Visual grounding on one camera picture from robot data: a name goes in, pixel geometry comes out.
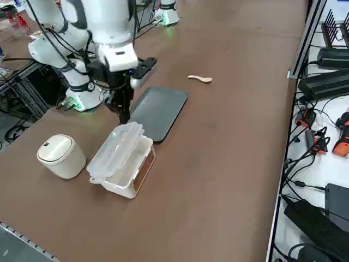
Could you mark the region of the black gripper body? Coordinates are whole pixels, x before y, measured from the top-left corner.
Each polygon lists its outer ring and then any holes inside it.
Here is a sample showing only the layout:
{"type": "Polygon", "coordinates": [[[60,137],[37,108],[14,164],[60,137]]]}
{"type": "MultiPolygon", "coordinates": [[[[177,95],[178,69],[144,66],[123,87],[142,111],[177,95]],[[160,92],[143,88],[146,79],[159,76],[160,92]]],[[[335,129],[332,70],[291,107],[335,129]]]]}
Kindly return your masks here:
{"type": "Polygon", "coordinates": [[[111,72],[106,65],[98,61],[87,64],[86,69],[89,77],[103,88],[118,90],[130,85],[130,75],[127,70],[111,72]]]}

